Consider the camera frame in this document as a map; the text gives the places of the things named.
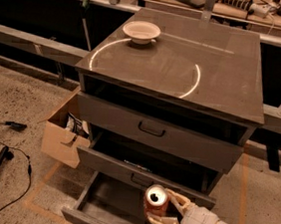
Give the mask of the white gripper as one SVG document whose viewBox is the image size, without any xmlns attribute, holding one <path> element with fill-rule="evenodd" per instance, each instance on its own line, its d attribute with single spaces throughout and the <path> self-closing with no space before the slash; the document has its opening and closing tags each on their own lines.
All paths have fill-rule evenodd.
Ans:
<svg viewBox="0 0 281 224">
<path fill-rule="evenodd" d="M 218 217 L 210 210 L 202 207 L 194 207 L 194 203 L 184 195 L 175 193 L 171 189 L 166 189 L 171 203 L 182 216 L 180 224 L 216 224 Z M 156 216 L 150 212 L 146 214 L 150 224 L 179 224 L 173 217 Z"/>
</svg>

